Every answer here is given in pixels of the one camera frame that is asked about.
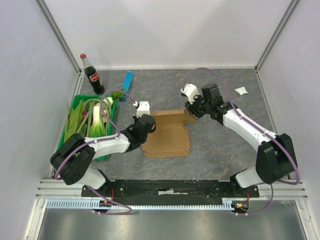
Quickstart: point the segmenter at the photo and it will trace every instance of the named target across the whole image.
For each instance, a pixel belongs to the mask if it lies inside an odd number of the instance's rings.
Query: green tray
[[[89,99],[97,99],[100,96],[101,95],[75,95],[73,98],[73,101],[71,103],[71,106],[70,106],[70,111],[71,111],[71,109],[75,109],[81,100],[83,100],[85,102]],[[117,108],[117,100],[114,100],[113,105],[112,105],[111,117],[110,117],[111,121],[114,120],[116,108]],[[111,134],[112,128],[113,128],[112,124],[109,124],[108,130],[106,132],[107,136],[109,136]],[[62,144],[64,144],[64,138],[65,138],[65,130],[63,128],[63,132],[62,132],[62,135],[61,135],[61,138],[59,141],[58,149],[62,146]],[[107,156],[101,156],[101,157],[96,158],[95,160],[100,161],[100,160],[106,160],[106,159],[107,159]]]

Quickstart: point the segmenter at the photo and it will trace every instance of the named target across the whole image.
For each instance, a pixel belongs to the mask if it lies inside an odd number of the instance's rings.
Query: blue object
[[[126,75],[124,77],[124,81],[123,81],[123,84],[122,84],[122,87],[121,89],[125,89],[124,92],[128,92],[129,90],[129,87],[130,87],[130,84],[131,84],[131,80],[134,76],[134,73],[132,71],[127,71],[126,72]],[[123,96],[123,97],[120,97],[119,98],[120,102],[125,102],[127,101],[127,96]]]

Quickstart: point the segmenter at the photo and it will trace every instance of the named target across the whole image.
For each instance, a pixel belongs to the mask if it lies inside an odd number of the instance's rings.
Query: white wall
[[[0,239],[21,240],[77,76],[33,0],[0,19]]]
[[[290,0],[46,0],[80,66],[255,66]]]
[[[320,223],[320,2],[300,1],[261,69],[280,133],[293,140],[298,168]]]

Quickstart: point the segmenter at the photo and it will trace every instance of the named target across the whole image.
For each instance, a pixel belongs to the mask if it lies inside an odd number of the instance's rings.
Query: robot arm
[[[287,134],[277,135],[261,127],[253,120],[248,118],[237,107],[232,108],[230,102],[224,102],[216,84],[208,84],[201,88],[202,95],[196,86],[187,84],[181,89],[181,94],[188,98],[184,104],[189,113],[196,119],[209,114],[213,120],[218,121],[221,125],[232,129],[245,139],[257,152],[256,165],[238,172],[230,180],[234,181],[236,188],[245,189],[259,183],[272,184],[275,181],[294,171],[286,155],[266,137],[271,136],[276,139],[288,151],[297,165],[295,151],[291,138]],[[263,132],[258,131],[243,117],[248,119],[252,124],[258,126]]]
[[[108,136],[114,137],[111,140],[102,140],[106,137],[82,137],[80,134],[73,134],[51,157],[50,162],[57,170],[66,157],[77,147],[84,143],[92,142],[81,148],[62,167],[59,175],[67,185],[81,183],[99,189],[108,178],[98,169],[93,169],[90,163],[93,159],[114,153],[127,153],[140,147],[146,142],[149,133],[156,130],[155,119],[150,116],[150,106],[147,101],[134,104],[137,107],[136,115],[133,116],[134,124],[117,134]]]

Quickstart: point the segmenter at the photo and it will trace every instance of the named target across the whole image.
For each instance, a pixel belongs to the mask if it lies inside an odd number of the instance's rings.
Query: cardboard box
[[[148,134],[142,145],[143,155],[147,158],[180,157],[190,153],[190,138],[186,123],[196,120],[186,109],[151,111],[156,122],[155,132]]]

